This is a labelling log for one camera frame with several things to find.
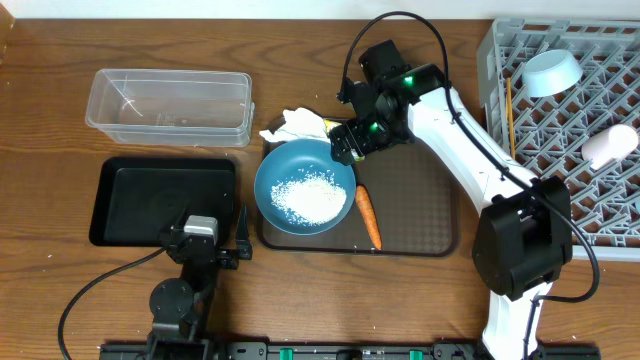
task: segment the wooden table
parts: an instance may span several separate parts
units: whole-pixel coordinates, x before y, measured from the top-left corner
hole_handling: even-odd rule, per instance
[[[148,154],[229,158],[241,183],[236,200],[249,205],[254,220],[252,184],[262,146],[258,131],[286,108],[350,115],[335,93],[347,48],[363,24],[18,20],[0,68],[0,357],[59,358],[56,328],[71,297],[99,274],[151,252],[98,248],[88,241],[106,159]],[[475,51],[490,22],[435,25],[448,45],[452,80],[481,118]],[[356,53],[388,38],[408,62],[441,65],[434,37],[414,22],[374,27]],[[250,74],[256,103],[251,143],[208,149],[115,144],[83,121],[93,76],[102,68]],[[361,76],[353,69],[352,77]],[[463,199],[462,244],[440,260],[274,252],[254,241],[254,260],[220,278],[211,328],[290,342],[477,339],[489,296],[470,257],[476,222],[470,202]],[[601,267],[600,291],[592,300],[544,305],[539,336],[553,343],[595,342],[606,359],[637,358],[640,265]],[[144,340],[152,319],[149,294],[179,270],[163,255],[91,290],[67,322],[74,359],[96,359],[105,341]],[[572,262],[553,293],[582,293],[590,272],[587,262]]]

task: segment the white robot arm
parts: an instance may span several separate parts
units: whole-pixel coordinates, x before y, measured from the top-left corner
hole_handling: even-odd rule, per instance
[[[458,93],[451,89],[451,97],[460,120],[479,139],[495,158],[503,161],[512,174],[530,184],[536,176],[528,169],[512,160],[493,139],[478,125],[462,104]],[[502,177],[498,169],[469,141],[460,126],[452,121],[447,106],[444,89],[436,89],[420,97],[420,102],[409,105],[409,129],[424,141],[443,161],[449,171],[465,189],[478,214],[496,195],[507,198],[522,192],[522,189]],[[490,295],[489,321],[482,333],[482,341],[496,360],[522,358],[523,339],[531,310],[531,301],[537,295],[546,295],[551,283],[542,283],[527,290],[524,295],[511,301],[505,295],[493,291]],[[540,312],[537,312],[528,350],[531,354],[537,348],[536,326]]]
[[[571,211],[566,186],[558,178],[541,181],[511,159],[471,117],[458,93],[449,89],[451,105],[460,114],[454,120],[445,92],[446,75],[435,65],[412,68],[387,40],[358,60],[367,83],[352,82],[346,78],[350,56],[338,99],[353,106],[356,118],[329,132],[332,158],[350,165],[414,137],[435,152],[480,216],[472,257],[492,290],[483,343],[496,360],[522,359],[532,301],[538,303],[549,292],[572,257],[571,232],[561,219]],[[546,206],[538,196],[529,195],[531,190],[523,191],[521,186],[527,185],[544,197]],[[553,213],[549,205],[554,206]],[[531,320],[527,354],[537,348],[538,316]]]

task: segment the black tray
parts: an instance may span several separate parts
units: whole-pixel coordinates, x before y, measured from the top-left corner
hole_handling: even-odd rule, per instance
[[[115,157],[102,165],[89,240],[98,246],[160,246],[158,233],[187,209],[215,217],[220,239],[233,218],[229,160]]]
[[[266,157],[278,144],[265,142]],[[458,194],[449,170],[424,144],[398,145],[367,156],[354,166],[367,187],[382,237],[375,251],[358,207],[334,228],[298,236],[278,230],[258,216],[260,241],[275,250],[442,257],[459,243]]]

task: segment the dish rack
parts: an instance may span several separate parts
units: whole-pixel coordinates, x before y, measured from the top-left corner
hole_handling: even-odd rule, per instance
[[[523,91],[524,64],[551,49],[571,51],[583,77],[559,94],[531,99]],[[565,181],[573,219],[598,259],[640,261],[640,149],[598,171],[580,153],[612,125],[640,132],[640,23],[498,18],[476,56],[489,134],[509,152],[511,77],[516,160],[543,179]],[[586,259],[581,246],[573,253]]]

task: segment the clear plastic container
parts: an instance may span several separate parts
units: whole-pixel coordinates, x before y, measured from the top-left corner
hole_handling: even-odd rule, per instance
[[[244,73],[103,69],[86,122],[122,144],[245,146],[253,111]]]

